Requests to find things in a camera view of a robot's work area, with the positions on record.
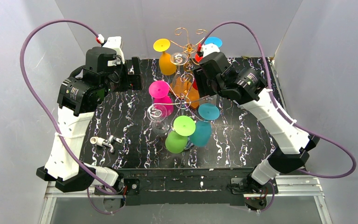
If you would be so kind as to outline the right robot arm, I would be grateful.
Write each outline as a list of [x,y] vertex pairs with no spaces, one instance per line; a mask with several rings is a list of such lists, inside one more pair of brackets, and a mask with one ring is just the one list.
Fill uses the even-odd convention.
[[251,187],[261,187],[279,174],[288,174],[305,165],[309,151],[316,147],[318,137],[288,122],[279,112],[283,110],[259,71],[244,68],[236,71],[222,52],[202,57],[194,69],[201,96],[216,95],[235,102],[257,118],[278,144],[277,148],[259,163],[246,179]]

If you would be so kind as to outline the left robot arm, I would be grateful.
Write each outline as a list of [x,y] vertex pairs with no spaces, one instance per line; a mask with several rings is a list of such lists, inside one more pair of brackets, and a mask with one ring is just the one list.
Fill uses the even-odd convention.
[[109,192],[123,186],[123,175],[113,168],[98,167],[80,161],[86,130],[96,108],[110,92],[141,90],[139,58],[133,57],[130,75],[120,47],[93,47],[86,53],[85,64],[73,70],[62,82],[58,94],[58,131],[46,164],[36,175],[54,181],[62,192],[86,190],[103,185]]

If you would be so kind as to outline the clear patterned wine glass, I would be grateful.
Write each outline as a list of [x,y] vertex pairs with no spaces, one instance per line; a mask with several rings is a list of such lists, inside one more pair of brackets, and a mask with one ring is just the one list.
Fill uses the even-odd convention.
[[207,104],[207,103],[216,105],[216,101],[217,101],[217,95],[204,96],[204,97],[200,98],[199,105]]

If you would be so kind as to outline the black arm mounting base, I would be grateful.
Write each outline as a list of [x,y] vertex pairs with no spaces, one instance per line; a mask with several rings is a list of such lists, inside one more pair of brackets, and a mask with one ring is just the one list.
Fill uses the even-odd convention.
[[277,195],[275,180],[259,186],[250,168],[119,169],[113,184],[122,205],[228,204],[263,210]]

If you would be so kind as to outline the teal blue wine glass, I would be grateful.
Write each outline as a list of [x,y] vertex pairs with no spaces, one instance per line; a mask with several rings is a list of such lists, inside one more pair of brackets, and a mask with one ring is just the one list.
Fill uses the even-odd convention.
[[211,122],[219,118],[220,110],[214,104],[204,103],[198,107],[198,113],[202,119],[195,123],[195,132],[189,139],[195,146],[204,147],[212,135]]

